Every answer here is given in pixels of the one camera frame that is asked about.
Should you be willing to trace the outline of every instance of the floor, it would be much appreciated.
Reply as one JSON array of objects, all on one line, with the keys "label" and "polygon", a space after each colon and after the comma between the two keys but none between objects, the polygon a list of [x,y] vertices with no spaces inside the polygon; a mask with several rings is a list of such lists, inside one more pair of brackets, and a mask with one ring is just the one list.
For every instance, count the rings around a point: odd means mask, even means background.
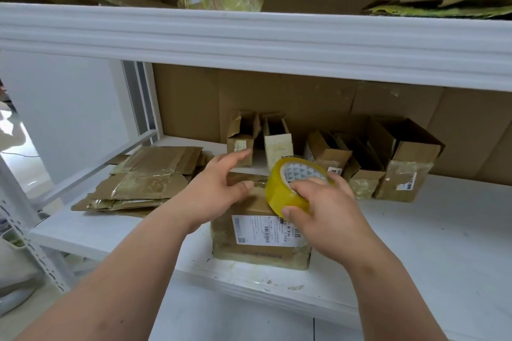
[{"label": "floor", "polygon": [[[29,197],[53,186],[17,113],[3,103],[0,103],[0,154]],[[62,203],[57,200],[45,212],[52,214],[60,207]],[[67,260],[83,266],[81,258],[74,255]],[[0,241],[0,279],[36,269],[29,254],[14,251]],[[60,296],[50,282],[36,290],[26,302],[0,318],[0,341],[13,340]],[[358,330],[171,281],[150,341],[197,339],[362,341],[363,337]]]}]

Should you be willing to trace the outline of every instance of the person's right arm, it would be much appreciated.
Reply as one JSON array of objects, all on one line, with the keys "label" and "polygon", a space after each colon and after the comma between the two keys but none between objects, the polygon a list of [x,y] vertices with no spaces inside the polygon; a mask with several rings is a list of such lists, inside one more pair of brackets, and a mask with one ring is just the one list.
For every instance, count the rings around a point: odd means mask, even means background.
[{"label": "person's right arm", "polygon": [[309,244],[350,275],[366,341],[447,341],[413,280],[363,216],[348,183],[317,178],[291,187],[310,202],[312,215],[288,206],[283,215]]}]

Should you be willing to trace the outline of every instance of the yellow tape roll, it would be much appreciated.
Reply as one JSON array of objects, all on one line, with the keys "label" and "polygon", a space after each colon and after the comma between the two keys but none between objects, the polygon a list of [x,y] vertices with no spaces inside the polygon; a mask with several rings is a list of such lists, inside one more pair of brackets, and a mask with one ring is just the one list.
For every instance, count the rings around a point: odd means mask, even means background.
[{"label": "yellow tape roll", "polygon": [[283,218],[281,209],[284,206],[297,206],[309,213],[309,202],[291,189],[289,183],[298,179],[317,177],[332,183],[327,171],[319,165],[301,158],[281,158],[277,161],[267,184],[265,195],[272,210]]}]

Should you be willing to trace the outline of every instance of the hand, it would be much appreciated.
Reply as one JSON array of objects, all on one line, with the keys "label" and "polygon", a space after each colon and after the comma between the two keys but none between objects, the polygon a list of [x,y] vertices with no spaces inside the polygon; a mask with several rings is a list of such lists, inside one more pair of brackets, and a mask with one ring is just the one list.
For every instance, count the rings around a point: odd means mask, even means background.
[{"label": "hand", "polygon": [[184,218],[189,233],[221,216],[234,202],[245,198],[254,187],[253,181],[243,181],[233,186],[226,183],[229,171],[250,152],[247,149],[214,157],[185,189],[163,207],[171,208],[180,218]]},{"label": "hand", "polygon": [[329,173],[329,176],[334,185],[319,178],[290,184],[309,201],[312,214],[296,206],[286,206],[281,212],[313,248],[347,267],[367,258],[384,244],[363,216],[349,184],[339,175]]}]

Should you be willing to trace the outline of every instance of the packing tape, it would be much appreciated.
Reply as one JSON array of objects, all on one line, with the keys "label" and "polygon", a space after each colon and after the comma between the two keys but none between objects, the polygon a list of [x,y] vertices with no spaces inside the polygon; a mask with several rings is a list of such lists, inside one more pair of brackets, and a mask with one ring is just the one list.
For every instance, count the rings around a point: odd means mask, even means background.
[{"label": "packing tape", "polygon": [[291,189],[290,182],[317,177],[332,183],[327,171],[319,165],[301,158],[281,158],[274,165],[265,185],[265,195],[272,210],[283,218],[284,206],[297,206],[309,213],[309,202]]}]

